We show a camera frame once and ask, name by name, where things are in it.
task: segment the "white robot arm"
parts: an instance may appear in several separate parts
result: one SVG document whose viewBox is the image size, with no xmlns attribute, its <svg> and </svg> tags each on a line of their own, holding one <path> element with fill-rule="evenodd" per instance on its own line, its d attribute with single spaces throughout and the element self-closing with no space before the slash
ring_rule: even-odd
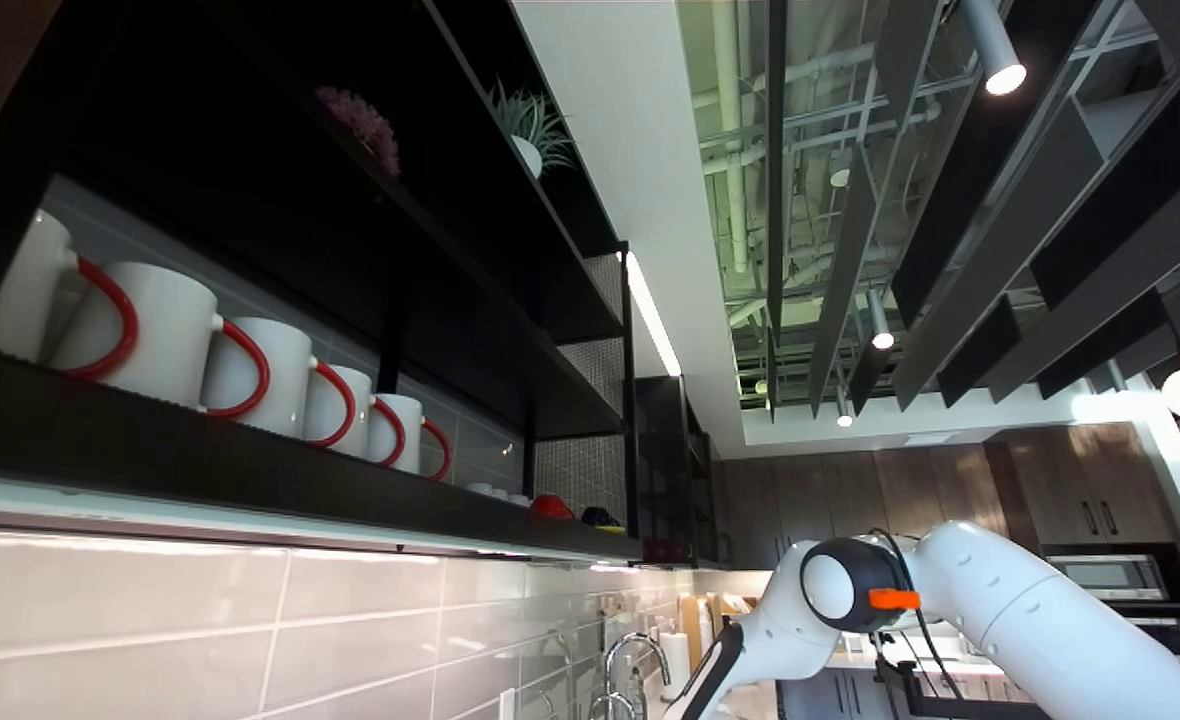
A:
<svg viewBox="0 0 1180 720">
<path fill-rule="evenodd" d="M 835 633 L 890 626 L 910 604 L 949 617 L 1046 715 L 1180 715 L 1180 661 L 1162 645 L 1021 545 L 938 525 L 902 557 L 867 540 L 792 545 L 665 720 L 703 720 L 744 680 L 815 675 Z"/>
</svg>

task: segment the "open shelving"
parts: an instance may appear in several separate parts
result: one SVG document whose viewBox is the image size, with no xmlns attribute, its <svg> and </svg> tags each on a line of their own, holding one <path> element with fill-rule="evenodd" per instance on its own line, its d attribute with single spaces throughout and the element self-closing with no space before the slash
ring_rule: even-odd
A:
<svg viewBox="0 0 1180 720">
<path fill-rule="evenodd" d="M 315 85 L 350 87 L 396 124 L 398 179 L 320 111 Z M 609 248 L 592 186 L 552 179 L 594 208 L 560 215 L 433 5 L 65 0 L 0 116 L 0 277 L 56 171 L 371 345 L 385 393 L 415 374 L 526 443 L 624 433 L 560 352 L 624 333 L 583 271 L 583 248 Z M 66 493 L 636 552 L 626 535 L 542 525 L 2 356 L 0 471 Z"/>
</svg>

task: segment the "orange light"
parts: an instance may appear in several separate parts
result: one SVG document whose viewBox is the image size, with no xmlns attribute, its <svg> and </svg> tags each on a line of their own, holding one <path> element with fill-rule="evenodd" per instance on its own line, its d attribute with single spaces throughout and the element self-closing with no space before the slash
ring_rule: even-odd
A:
<svg viewBox="0 0 1180 720">
<path fill-rule="evenodd" d="M 867 587 L 867 604 L 885 614 L 894 614 L 894 610 L 902 614 L 902 610 L 918 610 L 918 595 L 902 587 Z"/>
</svg>

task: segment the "tiled backsplash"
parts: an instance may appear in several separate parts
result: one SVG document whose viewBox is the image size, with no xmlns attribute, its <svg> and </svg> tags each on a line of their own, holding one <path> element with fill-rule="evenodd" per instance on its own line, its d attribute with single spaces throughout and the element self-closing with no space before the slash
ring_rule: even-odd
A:
<svg viewBox="0 0 1180 720">
<path fill-rule="evenodd" d="M 0 715 L 576 720 L 667 572 L 0 534 Z"/>
</svg>

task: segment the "white mug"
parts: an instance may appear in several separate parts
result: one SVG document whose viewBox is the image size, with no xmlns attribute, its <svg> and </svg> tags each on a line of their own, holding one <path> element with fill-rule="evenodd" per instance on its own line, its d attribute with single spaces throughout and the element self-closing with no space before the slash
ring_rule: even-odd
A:
<svg viewBox="0 0 1180 720">
<path fill-rule="evenodd" d="M 160 264 L 95 264 L 81 260 L 101 292 L 84 292 L 66 333 L 50 352 L 50 367 L 101 380 L 150 399 L 200 410 L 204 359 L 213 333 L 228 335 L 255 367 L 255 390 L 213 415 L 242 415 L 258 404 L 269 359 L 236 323 L 216 312 L 216 292 Z"/>
<path fill-rule="evenodd" d="M 304 437 L 309 376 L 315 374 L 339 393 L 346 410 L 339 433 L 315 439 L 325 450 L 337 443 L 346 433 L 357 404 L 346 383 L 325 359 L 310 356 L 310 335 L 269 318 L 236 318 L 236 329 L 242 329 L 242 335 L 253 335 L 269 359 L 269 383 L 258 404 L 236 422 L 276 437 Z M 204 404 L 223 410 L 236 395 L 247 395 L 253 383 L 255 383 L 253 359 L 236 352 L 230 345 L 216 345 L 204 374 Z"/>
<path fill-rule="evenodd" d="M 2 356 L 39 365 L 56 292 L 74 271 L 88 283 L 102 281 L 102 271 L 90 271 L 90 264 L 74 260 L 66 228 L 56 215 L 37 213 L 0 281 L 0 352 Z"/>
<path fill-rule="evenodd" d="M 344 393 L 325 380 L 320 374 L 309 380 L 309 413 L 304 413 L 304 437 L 344 453 L 344 457 L 365 457 L 367 443 L 367 404 L 371 404 L 371 376 L 346 365 L 330 365 L 339 383 L 346 390 L 350 404 Z"/>
<path fill-rule="evenodd" d="M 440 426 L 424 415 L 424 404 L 415 395 L 381 393 L 374 395 L 371 443 L 367 461 L 391 465 L 398 471 L 418 475 L 424 471 L 424 433 L 440 443 L 440 467 L 424 471 L 433 481 L 442 481 L 450 471 L 450 439 Z"/>
</svg>

